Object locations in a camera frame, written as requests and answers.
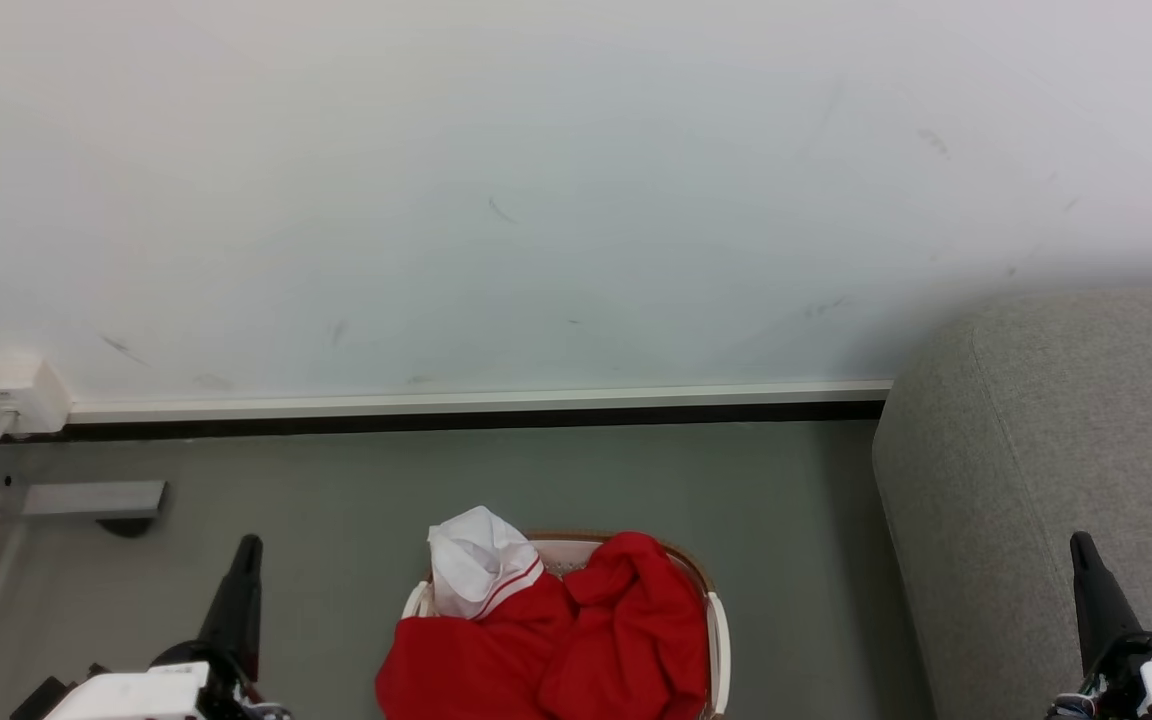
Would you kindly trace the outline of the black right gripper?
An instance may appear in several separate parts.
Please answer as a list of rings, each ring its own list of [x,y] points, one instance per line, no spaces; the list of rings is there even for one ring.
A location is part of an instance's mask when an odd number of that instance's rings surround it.
[[[1084,676],[1046,720],[1152,720],[1152,632],[1142,632],[1091,533],[1071,536],[1070,555]]]

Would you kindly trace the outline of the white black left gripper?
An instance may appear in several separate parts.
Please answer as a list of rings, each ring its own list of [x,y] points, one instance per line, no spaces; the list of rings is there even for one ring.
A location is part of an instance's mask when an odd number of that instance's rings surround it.
[[[175,644],[141,673],[92,665],[83,682],[50,676],[12,720],[293,720],[257,691],[262,538],[247,535],[212,597],[198,641]]]

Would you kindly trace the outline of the red and white garment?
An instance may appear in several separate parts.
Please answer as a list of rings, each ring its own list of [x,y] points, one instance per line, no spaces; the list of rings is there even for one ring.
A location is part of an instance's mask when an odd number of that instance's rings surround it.
[[[538,688],[552,720],[702,720],[707,614],[662,543],[639,532],[611,536],[561,583],[573,626]]]
[[[535,544],[484,506],[429,530],[431,615],[399,620],[385,720],[550,720],[541,680],[575,623]]]

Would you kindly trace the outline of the grey fabric sofa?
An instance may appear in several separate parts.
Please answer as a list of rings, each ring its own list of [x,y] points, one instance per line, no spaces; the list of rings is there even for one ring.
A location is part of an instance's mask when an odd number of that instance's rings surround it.
[[[1079,684],[1079,530],[1152,630],[1152,288],[946,325],[872,452],[938,720],[1043,720]]]

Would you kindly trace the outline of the white and black baseboard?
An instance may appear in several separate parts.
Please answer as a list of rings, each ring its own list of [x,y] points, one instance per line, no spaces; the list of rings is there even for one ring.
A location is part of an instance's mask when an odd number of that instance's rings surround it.
[[[78,402],[59,438],[132,441],[247,435],[872,419],[892,381],[772,382],[339,397]]]

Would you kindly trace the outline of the white wicker laundry basket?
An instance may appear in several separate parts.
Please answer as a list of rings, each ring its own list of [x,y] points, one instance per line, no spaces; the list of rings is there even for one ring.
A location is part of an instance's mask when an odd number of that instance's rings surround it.
[[[614,535],[531,533],[526,536],[526,539],[532,541],[535,548],[539,551],[545,568],[562,579],[566,573],[582,568],[590,559],[594,547],[611,536]],[[684,551],[673,547],[670,544],[660,543],[664,544],[677,568],[685,571],[685,577],[691,579],[702,594],[702,602],[704,602],[705,614],[707,614],[710,669],[708,705],[702,714],[702,720],[723,720],[723,712],[726,712],[732,691],[732,632],[728,628],[721,597],[718,596],[717,585],[708,578],[708,575],[691,558],[687,556]],[[417,588],[408,597],[401,619],[431,615],[433,594],[430,592],[430,582],[431,578],[422,579],[417,584]]]

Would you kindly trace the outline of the white wall socket box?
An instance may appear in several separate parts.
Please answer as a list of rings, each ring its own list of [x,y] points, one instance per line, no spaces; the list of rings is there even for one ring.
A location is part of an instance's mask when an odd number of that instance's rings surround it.
[[[0,357],[0,433],[56,433],[70,409],[65,382],[41,357]]]

